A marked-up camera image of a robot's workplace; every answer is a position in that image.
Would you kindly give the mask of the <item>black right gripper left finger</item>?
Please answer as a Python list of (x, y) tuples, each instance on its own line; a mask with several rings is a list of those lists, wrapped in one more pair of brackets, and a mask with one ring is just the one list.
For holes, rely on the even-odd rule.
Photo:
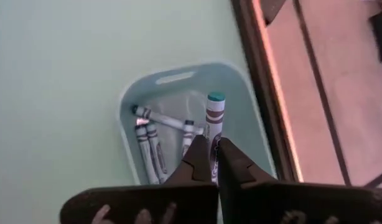
[(157, 185), (100, 187), (80, 192), (60, 211), (61, 223), (91, 223), (98, 210), (109, 206), (105, 218), (113, 223), (134, 223), (146, 209), (159, 223), (175, 205), (172, 223), (216, 224), (218, 188), (210, 177), (208, 143), (198, 135), (172, 175)]

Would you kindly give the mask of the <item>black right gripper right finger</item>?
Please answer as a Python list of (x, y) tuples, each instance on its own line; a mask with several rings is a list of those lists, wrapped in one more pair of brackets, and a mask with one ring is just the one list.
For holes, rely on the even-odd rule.
[(227, 138), (218, 186), (225, 223), (382, 223), (382, 189), (280, 181)]

